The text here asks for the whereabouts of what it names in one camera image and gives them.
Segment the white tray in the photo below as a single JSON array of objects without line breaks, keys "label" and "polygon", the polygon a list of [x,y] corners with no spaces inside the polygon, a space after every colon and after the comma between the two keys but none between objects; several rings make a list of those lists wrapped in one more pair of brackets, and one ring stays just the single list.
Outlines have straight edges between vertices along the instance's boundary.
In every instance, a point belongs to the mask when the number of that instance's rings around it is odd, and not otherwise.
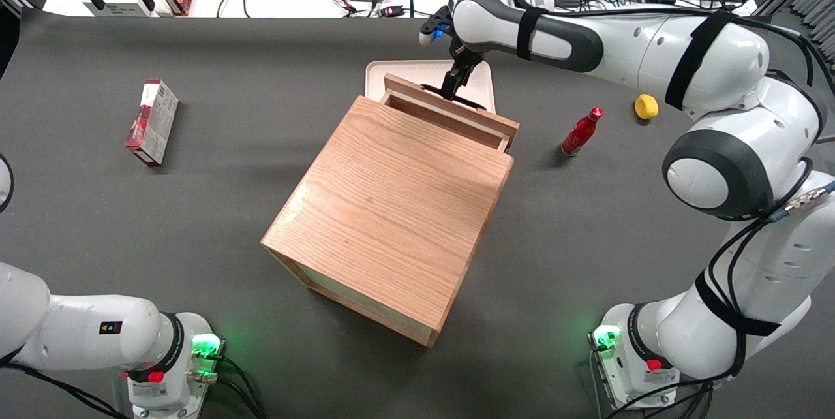
[{"label": "white tray", "polygon": [[[379,101],[385,94],[384,76],[387,73],[397,75],[418,85],[430,85],[438,89],[444,83],[444,75],[453,66],[451,60],[379,60],[366,67],[366,97]],[[496,113],[496,101],[493,98],[493,77],[490,65],[482,62],[474,69],[466,86],[459,88],[456,95],[486,107]]]}]

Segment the wooden box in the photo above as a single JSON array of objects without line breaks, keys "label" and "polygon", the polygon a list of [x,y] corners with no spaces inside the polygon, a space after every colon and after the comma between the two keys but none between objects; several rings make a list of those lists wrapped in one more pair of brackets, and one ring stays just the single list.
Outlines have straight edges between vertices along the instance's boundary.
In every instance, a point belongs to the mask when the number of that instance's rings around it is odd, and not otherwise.
[{"label": "wooden box", "polygon": [[519,124],[385,83],[381,102],[354,101],[262,245],[308,288],[431,347]]}]

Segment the yellow sponge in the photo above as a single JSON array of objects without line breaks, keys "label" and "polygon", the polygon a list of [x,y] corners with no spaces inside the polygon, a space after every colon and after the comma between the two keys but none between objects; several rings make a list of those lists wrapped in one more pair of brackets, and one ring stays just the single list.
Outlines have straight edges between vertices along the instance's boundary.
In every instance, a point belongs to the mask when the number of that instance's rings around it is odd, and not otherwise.
[{"label": "yellow sponge", "polygon": [[658,101],[650,95],[639,95],[635,100],[635,113],[645,121],[655,119],[658,116]]}]

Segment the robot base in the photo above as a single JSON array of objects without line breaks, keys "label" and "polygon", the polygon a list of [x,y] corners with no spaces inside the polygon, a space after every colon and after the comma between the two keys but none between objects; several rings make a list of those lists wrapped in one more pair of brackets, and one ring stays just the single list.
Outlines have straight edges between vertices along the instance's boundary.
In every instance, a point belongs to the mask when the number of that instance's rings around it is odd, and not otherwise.
[{"label": "robot base", "polygon": [[[594,332],[588,335],[588,341],[596,352],[597,366],[606,395],[612,409],[623,407],[634,398],[679,381],[678,369],[659,369],[650,371],[646,362],[635,353],[629,335],[627,320],[635,306],[618,304],[603,316],[603,320]],[[646,409],[665,407],[676,401],[676,389],[663,395],[649,396],[636,402],[628,409]]]},{"label": "robot base", "polygon": [[183,350],[173,368],[165,373],[163,383],[135,383],[128,379],[128,393],[133,404],[134,419],[194,419],[200,415],[209,385],[187,379],[189,372],[215,372],[217,362],[192,353],[195,335],[211,333],[209,322],[194,313],[178,313],[185,338]]}]

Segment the red water bottle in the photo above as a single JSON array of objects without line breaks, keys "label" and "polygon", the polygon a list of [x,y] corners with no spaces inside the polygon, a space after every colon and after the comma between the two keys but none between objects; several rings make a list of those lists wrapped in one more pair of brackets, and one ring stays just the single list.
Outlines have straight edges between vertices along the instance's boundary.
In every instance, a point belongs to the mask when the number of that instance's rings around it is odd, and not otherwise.
[{"label": "red water bottle", "polygon": [[601,117],[603,117],[603,110],[600,107],[595,107],[588,113],[587,117],[580,119],[560,146],[563,153],[569,155],[569,157],[576,155],[579,149],[585,145],[585,142],[588,142],[588,139],[593,136],[594,131],[597,129],[597,121]]}]

